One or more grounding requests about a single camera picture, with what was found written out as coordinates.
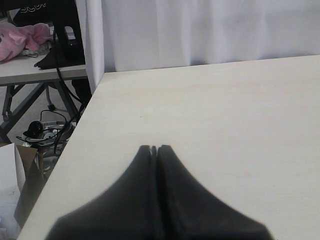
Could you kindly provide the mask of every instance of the white curtain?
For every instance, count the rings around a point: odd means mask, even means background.
[[[77,0],[94,91],[104,72],[320,54],[320,0]]]

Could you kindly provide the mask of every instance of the wooden tabletop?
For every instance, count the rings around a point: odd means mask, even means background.
[[[209,191],[277,240],[320,236],[320,56],[106,73],[19,240],[171,145]]]
[[[8,62],[0,62],[0,86],[39,83],[59,79],[56,69],[41,70],[34,65],[46,55],[36,58],[19,56]],[[87,76],[86,66],[69,66],[60,69],[64,79]]]

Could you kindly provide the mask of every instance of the pink plush toy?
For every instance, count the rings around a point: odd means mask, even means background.
[[[50,37],[47,24],[38,23],[16,27],[8,22],[0,22],[0,61],[8,61],[24,48],[36,51]]]

